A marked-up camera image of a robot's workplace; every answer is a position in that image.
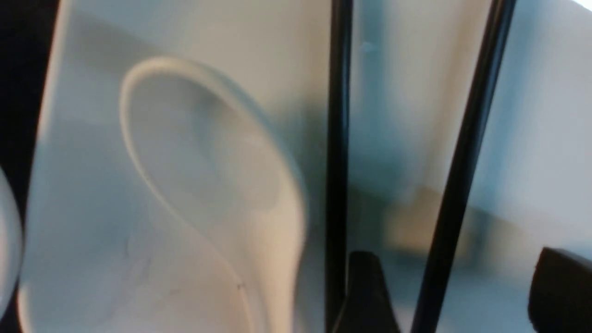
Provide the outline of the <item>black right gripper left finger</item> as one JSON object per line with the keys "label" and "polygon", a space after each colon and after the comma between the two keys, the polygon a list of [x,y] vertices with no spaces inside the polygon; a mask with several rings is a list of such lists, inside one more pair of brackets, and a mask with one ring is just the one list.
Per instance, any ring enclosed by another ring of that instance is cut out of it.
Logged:
{"label": "black right gripper left finger", "polygon": [[334,333],[399,333],[379,258],[355,251],[347,267],[347,293]]}

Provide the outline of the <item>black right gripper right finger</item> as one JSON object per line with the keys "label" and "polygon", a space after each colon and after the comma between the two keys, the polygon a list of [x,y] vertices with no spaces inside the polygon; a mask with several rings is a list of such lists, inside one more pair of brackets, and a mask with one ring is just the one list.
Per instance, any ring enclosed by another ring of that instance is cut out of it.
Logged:
{"label": "black right gripper right finger", "polygon": [[527,312],[537,333],[590,333],[591,260],[544,247],[531,281]]}

